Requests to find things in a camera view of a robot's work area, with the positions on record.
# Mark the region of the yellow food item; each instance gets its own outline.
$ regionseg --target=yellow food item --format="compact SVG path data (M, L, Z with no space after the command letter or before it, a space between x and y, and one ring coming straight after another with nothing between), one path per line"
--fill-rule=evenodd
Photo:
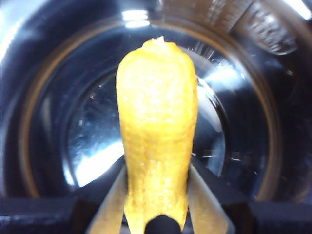
M130 231L143 234L158 215L173 218L183 229L198 112L192 60L176 44L151 39L123 58L116 88Z

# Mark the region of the white speck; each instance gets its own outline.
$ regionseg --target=white speck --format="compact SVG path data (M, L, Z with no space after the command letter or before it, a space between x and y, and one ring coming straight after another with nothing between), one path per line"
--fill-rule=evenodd
M288 75L290 75L290 76L293 75L293 72L292 72L291 70L287 70L286 73L287 73Z

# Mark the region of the yellow snack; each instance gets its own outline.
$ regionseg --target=yellow snack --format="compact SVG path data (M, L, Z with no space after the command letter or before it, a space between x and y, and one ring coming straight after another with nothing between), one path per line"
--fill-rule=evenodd
M192 60L163 37L151 39L123 58L116 88L131 234L143 234L158 215L173 218L183 229L198 112Z

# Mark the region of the circular rim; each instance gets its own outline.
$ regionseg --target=circular rim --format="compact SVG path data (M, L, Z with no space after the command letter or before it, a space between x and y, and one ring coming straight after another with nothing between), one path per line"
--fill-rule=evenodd
M275 111L275 103L272 102L272 94L268 86L266 85L264 78L261 77L261 73L255 69L255 64L250 64L250 61L246 59L247 52L237 44L231 40L230 36L227 34L222 34L222 38L213 34L213 32L207 30L206 28L202 28L198 25L192 25L191 29L186 29L181 25L175 25L172 21L167 21L164 24L161 21L150 20L151 24L156 27L167 28L170 29L174 27L175 29L179 29L182 32L191 34L196 38L204 41L205 43L212 45L218 51L222 52L226 57L231 59L236 65L239 66L241 71L244 71L250 79L250 83L253 86L257 96L259 97L261 106L264 110L266 120L268 123L268 135L269 135L269 152L268 152L268 162L267 167L265 169L265 175L263 178L263 182L257 194L257 200L270 199L274 194L274 189L278 183L278 177L280 173L280 165L281 165L281 142L280 142L280 126L278 121L277 112ZM24 174L24 182L27 184L28 193L34 197L40 197L40 194L37 190L36 183L32 174L30 158L28 152L28 133L30 130L30 123L32 118L32 113L41 92L42 87L48 81L48 78L52 71L58 66L58 64L62 61L62 59L67 56L72 50L77 48L86 40L96 36L99 33L102 33L106 30L123 26L124 22L119 17L111 17L109 19L105 19L101 22L98 22L92 26L86 27L76 34L72 35L69 39L67 39L64 43L58 46L54 52L42 63L41 68L37 76L35 77L31 88L28 91L26 102L24 105L24 115L21 119L21 125L19 130L19 162L21 171ZM204 32L204 35L212 34L212 37L207 38L204 37L203 34L199 32Z

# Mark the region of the metal bowl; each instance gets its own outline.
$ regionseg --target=metal bowl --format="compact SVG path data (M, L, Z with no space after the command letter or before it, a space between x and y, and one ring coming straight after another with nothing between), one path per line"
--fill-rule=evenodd
M285 2L52 0L14 27L1 62L3 196L100 201L124 153L118 63L164 36L198 76L193 156L250 199L312 203L312 32Z

